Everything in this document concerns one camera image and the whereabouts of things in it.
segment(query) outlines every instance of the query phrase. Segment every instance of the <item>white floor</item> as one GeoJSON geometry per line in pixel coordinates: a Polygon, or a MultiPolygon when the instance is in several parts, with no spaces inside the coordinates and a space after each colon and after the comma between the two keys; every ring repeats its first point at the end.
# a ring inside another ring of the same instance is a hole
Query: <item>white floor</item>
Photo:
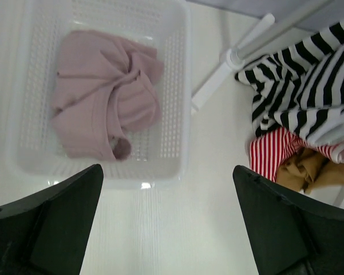
{"type": "MultiPolygon", "coordinates": [[[[23,182],[3,161],[6,114],[23,0],[1,0],[0,11],[0,205],[48,186],[23,182]]],[[[191,4],[193,88],[256,19],[191,4]]],[[[292,30],[265,50],[278,50],[307,33],[292,30]]],[[[246,142],[252,90],[233,76],[192,119],[191,157],[183,181],[167,190],[103,190],[81,274],[257,274],[232,181],[248,165],[246,142]]],[[[313,196],[333,203],[338,190],[313,196]]]]}

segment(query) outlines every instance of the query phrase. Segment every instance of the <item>gray wall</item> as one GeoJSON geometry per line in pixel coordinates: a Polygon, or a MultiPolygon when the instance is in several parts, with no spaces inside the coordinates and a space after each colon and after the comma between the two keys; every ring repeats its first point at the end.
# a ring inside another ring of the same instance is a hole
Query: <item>gray wall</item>
{"type": "MultiPolygon", "coordinates": [[[[190,0],[247,15],[262,17],[273,13],[276,20],[284,18],[296,7],[309,0],[190,0]]],[[[320,30],[344,18],[344,0],[334,0],[298,26],[309,30],[320,30]]]]}

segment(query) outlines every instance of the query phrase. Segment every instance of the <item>black and white striped shirt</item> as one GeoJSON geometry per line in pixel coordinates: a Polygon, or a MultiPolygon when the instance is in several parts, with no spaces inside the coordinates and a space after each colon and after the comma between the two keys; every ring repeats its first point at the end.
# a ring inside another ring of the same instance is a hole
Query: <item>black and white striped shirt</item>
{"type": "Polygon", "coordinates": [[[236,74],[256,90],[256,136],[280,126],[314,146],[344,140],[344,20],[236,74]]]}

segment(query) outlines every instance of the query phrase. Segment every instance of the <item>striped clothing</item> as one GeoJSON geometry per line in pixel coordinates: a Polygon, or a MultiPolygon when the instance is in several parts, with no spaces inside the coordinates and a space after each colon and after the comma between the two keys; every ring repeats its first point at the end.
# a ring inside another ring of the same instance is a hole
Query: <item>striped clothing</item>
{"type": "Polygon", "coordinates": [[[274,182],[279,166],[302,147],[316,150],[334,163],[344,163],[344,142],[334,146],[313,147],[297,135],[280,127],[251,143],[251,169],[274,182]]]}
{"type": "Polygon", "coordinates": [[[257,137],[285,127],[312,146],[344,140],[344,20],[236,74],[256,94],[257,137]]]}

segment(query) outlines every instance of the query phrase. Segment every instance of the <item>white metal pole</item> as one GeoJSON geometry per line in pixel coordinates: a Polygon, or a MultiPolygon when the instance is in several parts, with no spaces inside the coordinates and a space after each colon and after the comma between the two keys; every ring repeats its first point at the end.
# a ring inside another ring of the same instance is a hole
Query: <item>white metal pole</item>
{"type": "Polygon", "coordinates": [[[280,23],[272,26],[266,32],[261,34],[258,38],[251,41],[249,44],[236,50],[236,55],[239,59],[245,60],[248,56],[266,46],[269,42],[279,37],[288,29],[293,27],[298,22],[304,20],[314,12],[318,11],[324,5],[330,3],[333,0],[310,0],[307,1],[300,8],[293,11],[286,19],[280,23]]]}

